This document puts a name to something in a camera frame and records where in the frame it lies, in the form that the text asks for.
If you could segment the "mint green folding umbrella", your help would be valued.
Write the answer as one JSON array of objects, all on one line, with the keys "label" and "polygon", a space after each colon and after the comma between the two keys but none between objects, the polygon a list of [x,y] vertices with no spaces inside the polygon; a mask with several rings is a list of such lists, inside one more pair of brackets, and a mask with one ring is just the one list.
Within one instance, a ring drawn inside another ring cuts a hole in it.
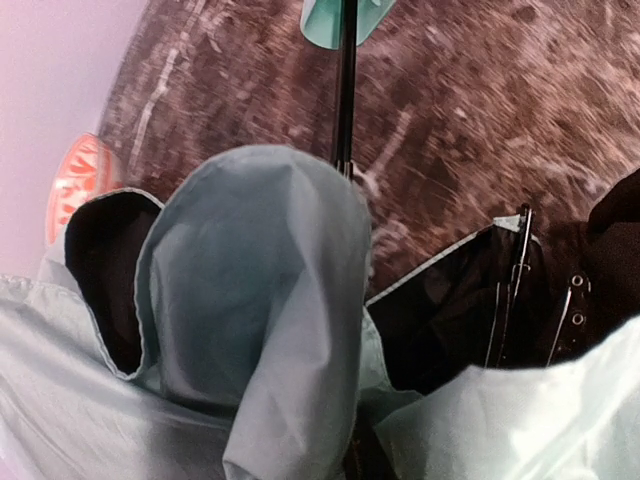
[{"label": "mint green folding umbrella", "polygon": [[635,479],[635,1],[155,1],[121,189],[1,279],[5,479]]}]

